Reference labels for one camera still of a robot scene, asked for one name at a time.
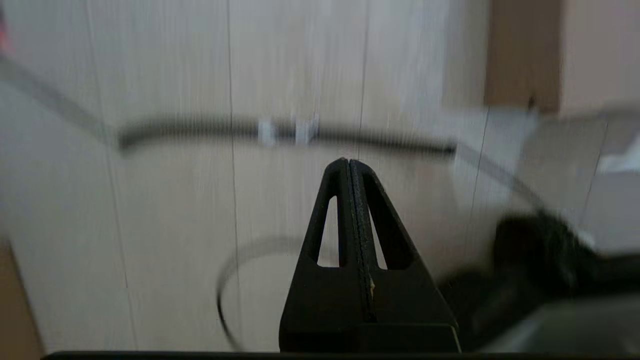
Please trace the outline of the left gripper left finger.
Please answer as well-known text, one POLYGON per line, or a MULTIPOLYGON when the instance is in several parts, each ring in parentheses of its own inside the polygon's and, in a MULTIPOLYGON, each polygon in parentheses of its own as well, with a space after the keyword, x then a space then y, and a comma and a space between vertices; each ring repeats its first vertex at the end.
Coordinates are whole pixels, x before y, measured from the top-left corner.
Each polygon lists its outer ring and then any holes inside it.
POLYGON ((322 175, 313 210, 279 321, 282 353, 355 350, 355 328, 373 321, 368 256, 362 249, 351 162, 338 158, 322 175), (338 266, 318 264, 329 202, 338 219, 338 266))

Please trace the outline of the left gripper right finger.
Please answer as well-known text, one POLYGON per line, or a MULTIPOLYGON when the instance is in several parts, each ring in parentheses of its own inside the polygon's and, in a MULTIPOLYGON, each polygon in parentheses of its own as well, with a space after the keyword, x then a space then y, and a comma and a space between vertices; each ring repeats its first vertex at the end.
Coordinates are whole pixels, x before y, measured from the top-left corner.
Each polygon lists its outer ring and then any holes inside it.
POLYGON ((457 353, 458 325, 373 169, 350 161, 364 322, 360 353, 457 353))

